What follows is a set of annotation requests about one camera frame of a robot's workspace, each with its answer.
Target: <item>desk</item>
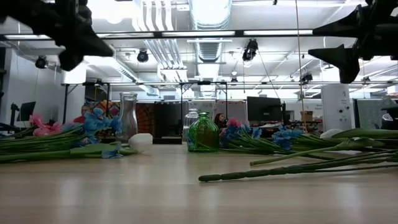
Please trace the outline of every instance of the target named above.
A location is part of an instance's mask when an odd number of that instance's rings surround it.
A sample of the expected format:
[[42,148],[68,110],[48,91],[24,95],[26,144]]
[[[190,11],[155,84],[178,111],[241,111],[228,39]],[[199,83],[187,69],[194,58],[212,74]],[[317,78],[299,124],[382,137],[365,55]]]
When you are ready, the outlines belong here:
[[3,164],[0,223],[397,223],[396,169],[197,181],[259,158],[159,145],[123,159]]

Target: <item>green glass vase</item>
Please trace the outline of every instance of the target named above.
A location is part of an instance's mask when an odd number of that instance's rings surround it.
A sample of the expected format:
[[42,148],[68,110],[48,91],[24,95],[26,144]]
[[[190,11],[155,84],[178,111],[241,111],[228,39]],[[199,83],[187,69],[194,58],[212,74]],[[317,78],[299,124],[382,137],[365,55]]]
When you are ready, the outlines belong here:
[[219,146],[219,130],[209,118],[209,112],[199,113],[198,121],[188,130],[187,146],[190,152],[216,152]]

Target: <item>computer monitor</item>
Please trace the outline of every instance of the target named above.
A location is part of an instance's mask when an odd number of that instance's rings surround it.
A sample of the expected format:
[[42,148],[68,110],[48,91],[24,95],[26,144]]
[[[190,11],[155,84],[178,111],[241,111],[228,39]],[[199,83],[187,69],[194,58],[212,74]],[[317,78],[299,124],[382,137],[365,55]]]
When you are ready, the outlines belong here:
[[282,121],[279,98],[248,96],[249,121]]
[[35,110],[36,102],[23,103],[19,109],[17,121],[28,121]]

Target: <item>man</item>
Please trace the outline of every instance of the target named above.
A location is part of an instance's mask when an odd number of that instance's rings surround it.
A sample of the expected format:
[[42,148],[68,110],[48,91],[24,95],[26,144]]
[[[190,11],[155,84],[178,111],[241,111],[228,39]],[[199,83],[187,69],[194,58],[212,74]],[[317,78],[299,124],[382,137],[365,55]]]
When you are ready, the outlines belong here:
[[86,118],[85,118],[85,113],[86,112],[89,112],[89,113],[91,113],[91,108],[90,108],[90,106],[88,106],[88,105],[83,105],[83,106],[81,106],[81,116],[80,117],[78,117],[78,118],[75,118],[74,120],[73,120],[73,122],[74,123],[84,123],[85,122],[85,120],[86,120]]

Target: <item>glass jar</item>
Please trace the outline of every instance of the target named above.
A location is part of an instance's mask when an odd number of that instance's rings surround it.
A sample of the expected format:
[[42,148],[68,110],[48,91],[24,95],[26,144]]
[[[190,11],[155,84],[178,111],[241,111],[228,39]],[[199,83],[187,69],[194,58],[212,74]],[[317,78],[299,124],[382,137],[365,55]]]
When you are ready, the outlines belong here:
[[187,146],[190,152],[218,151],[219,130],[209,118],[209,112],[199,113],[199,119],[193,123],[187,135]]
[[193,124],[194,122],[196,122],[199,118],[199,114],[198,114],[198,110],[197,109],[189,109],[189,113],[187,115],[185,115],[184,117],[184,128],[183,128],[183,132],[182,132],[182,141],[186,142],[187,141],[187,134],[188,134],[188,130],[189,127],[191,126],[191,124]]
[[120,122],[122,131],[116,133],[116,139],[122,143],[127,143],[133,135],[138,134],[136,117],[137,93],[120,93],[120,102]]

